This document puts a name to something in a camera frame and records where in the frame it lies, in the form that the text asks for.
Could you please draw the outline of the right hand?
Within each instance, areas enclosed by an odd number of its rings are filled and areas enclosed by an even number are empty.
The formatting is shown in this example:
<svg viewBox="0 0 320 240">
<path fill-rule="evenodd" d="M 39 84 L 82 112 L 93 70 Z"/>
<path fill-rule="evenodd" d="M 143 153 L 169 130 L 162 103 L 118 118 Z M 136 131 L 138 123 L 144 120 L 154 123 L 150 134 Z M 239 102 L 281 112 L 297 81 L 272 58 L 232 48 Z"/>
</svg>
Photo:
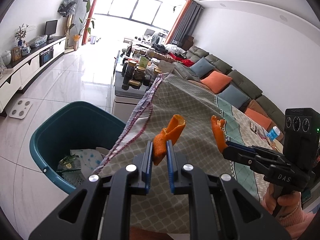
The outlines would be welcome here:
<svg viewBox="0 0 320 240">
<path fill-rule="evenodd" d="M 269 183 L 267 191 L 263 197 L 262 206 L 272 214 L 279 204 L 281 209 L 278 213 L 278 217 L 285 217 L 295 211 L 300 206 L 301 193 L 293 191 L 290 194 L 280 196 L 277 199 L 274 198 L 274 185 Z"/>
</svg>

